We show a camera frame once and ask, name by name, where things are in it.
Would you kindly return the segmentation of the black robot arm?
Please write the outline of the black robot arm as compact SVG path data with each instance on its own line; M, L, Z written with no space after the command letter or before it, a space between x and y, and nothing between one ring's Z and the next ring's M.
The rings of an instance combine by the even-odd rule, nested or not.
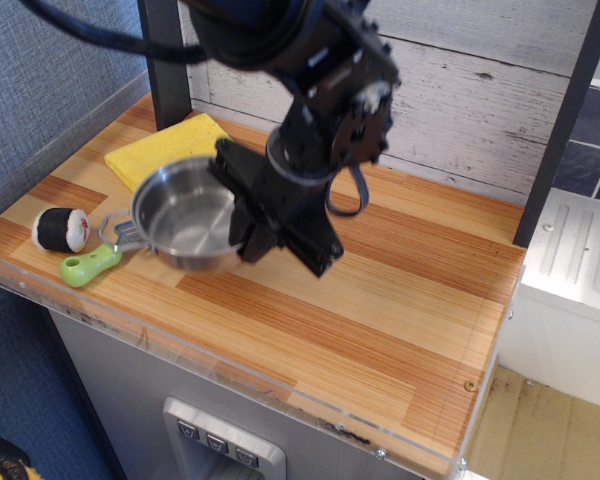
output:
M344 252L330 223L335 177L348 170L366 206L361 167L387 149L399 70L363 1L192 1L204 53L239 71L262 71L293 101L264 154L216 144L210 172L235 197L229 241L248 263L289 249L316 275Z

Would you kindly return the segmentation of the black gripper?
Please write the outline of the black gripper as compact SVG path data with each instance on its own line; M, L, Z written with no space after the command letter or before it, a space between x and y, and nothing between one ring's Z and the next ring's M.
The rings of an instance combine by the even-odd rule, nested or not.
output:
M275 248L289 249L316 277L344 254L326 213L326 178L292 174L278 148L259 154L228 139L215 144L208 171L234 195L229 243L255 264Z

